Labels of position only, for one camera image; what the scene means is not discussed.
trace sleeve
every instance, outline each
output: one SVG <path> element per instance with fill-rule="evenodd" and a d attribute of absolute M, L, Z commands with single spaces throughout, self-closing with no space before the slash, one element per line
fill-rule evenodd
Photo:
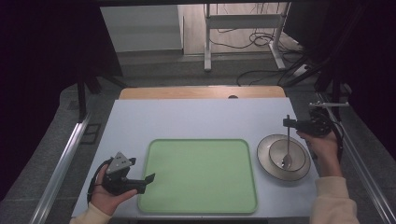
<path fill-rule="evenodd" d="M 349 199 L 347 183 L 343 177 L 327 176 L 316 181 L 318 197 L 315 199 L 311 224 L 356 224 L 357 205 Z"/>
<path fill-rule="evenodd" d="M 110 219 L 110 216 L 106 215 L 98 208 L 93 206 L 93 204 L 89 203 L 88 209 L 78 217 L 73 217 L 70 220 L 70 224 L 107 224 Z"/>

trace white tabletop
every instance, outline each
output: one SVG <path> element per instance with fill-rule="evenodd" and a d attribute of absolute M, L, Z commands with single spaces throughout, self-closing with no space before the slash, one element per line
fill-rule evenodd
<path fill-rule="evenodd" d="M 318 172 L 311 165 L 308 174 L 294 182 L 269 175 L 257 159 L 257 146 L 270 134 L 287 134 L 283 119 L 295 119 L 289 98 L 118 100 L 113 105 L 73 217 L 87 209 L 86 193 L 98 166 L 121 151 L 136 158 L 128 178 L 142 179 L 149 143 L 155 139 L 244 139 L 249 144 L 256 183 L 258 207 L 249 215 L 147 214 L 137 207 L 137 197 L 122 203 L 114 217 L 164 218 L 264 218 L 308 217 L 316 197 Z M 306 143 L 294 130 L 290 136 Z"/>

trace silver plate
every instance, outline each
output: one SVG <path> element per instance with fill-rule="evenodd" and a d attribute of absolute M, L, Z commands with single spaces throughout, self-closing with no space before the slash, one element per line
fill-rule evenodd
<path fill-rule="evenodd" d="M 308 174 L 309 168 L 311 167 L 311 160 L 309 158 L 309 153 L 306 151 L 305 147 L 300 142 L 298 142 L 296 139 L 291 137 L 290 141 L 297 144 L 303 150 L 305 154 L 305 164 L 301 169 L 297 171 L 287 171 L 277 167 L 271 161 L 269 150 L 274 142 L 282 139 L 288 139 L 288 137 L 284 134 L 272 134 L 263 138 L 260 141 L 259 145 L 257 146 L 257 158 L 259 159 L 262 168 L 264 168 L 264 170 L 267 171 L 273 177 L 288 181 L 299 180 L 304 176 L 306 176 L 306 174 Z"/>

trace green tray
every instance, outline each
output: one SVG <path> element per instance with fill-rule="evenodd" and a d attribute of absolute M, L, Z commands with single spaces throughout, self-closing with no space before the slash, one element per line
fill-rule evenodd
<path fill-rule="evenodd" d="M 147 213 L 253 213 L 257 197 L 248 144 L 240 139 L 157 139 L 138 206 Z"/>

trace hand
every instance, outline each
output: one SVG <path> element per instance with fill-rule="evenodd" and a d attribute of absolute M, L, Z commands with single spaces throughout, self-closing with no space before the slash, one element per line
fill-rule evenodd
<path fill-rule="evenodd" d="M 103 213 L 113 216 L 119 204 L 134 197 L 137 194 L 137 190 L 132 189 L 119 196 L 114 196 L 107 192 L 107 190 L 101 186 L 107 167 L 108 165 L 104 165 L 98 174 L 95 188 L 92 193 L 91 203 Z"/>
<path fill-rule="evenodd" d="M 318 156 L 321 176 L 343 176 L 337 158 L 337 138 L 333 132 L 325 137 L 314 137 L 299 131 L 297 134 L 307 141 L 308 147 Z"/>

